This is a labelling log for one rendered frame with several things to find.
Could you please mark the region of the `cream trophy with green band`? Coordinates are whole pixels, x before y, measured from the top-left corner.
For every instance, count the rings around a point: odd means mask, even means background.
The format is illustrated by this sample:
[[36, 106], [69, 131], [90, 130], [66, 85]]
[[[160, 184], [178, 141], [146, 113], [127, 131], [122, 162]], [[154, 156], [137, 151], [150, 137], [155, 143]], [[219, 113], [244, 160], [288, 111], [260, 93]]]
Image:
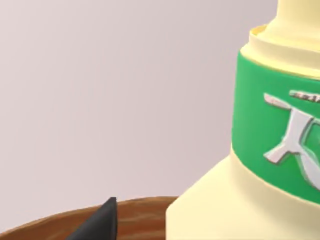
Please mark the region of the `cream trophy with green band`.
[[320, 240], [320, 0], [277, 0], [250, 31], [230, 153], [168, 207], [165, 240]]

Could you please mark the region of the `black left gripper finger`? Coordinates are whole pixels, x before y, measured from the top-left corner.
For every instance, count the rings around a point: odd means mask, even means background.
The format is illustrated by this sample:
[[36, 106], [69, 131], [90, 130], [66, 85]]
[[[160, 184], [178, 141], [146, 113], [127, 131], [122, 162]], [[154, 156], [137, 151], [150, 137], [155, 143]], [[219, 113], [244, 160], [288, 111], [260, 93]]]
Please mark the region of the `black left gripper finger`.
[[68, 240], [117, 240], [117, 233], [117, 198], [110, 197], [68, 236]]

